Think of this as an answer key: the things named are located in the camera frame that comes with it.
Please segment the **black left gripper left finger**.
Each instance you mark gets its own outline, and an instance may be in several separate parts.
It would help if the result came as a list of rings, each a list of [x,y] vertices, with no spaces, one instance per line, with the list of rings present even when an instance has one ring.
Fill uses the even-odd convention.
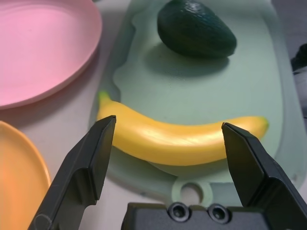
[[[114,115],[94,123],[69,151],[29,225],[31,230],[77,230],[85,209],[100,199],[115,130]]]

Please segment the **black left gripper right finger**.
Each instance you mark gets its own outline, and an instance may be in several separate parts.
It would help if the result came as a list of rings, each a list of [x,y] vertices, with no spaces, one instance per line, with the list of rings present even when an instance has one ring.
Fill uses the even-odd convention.
[[[227,122],[222,132],[228,169],[243,207],[261,211],[272,230],[305,230],[305,201],[260,141]]]

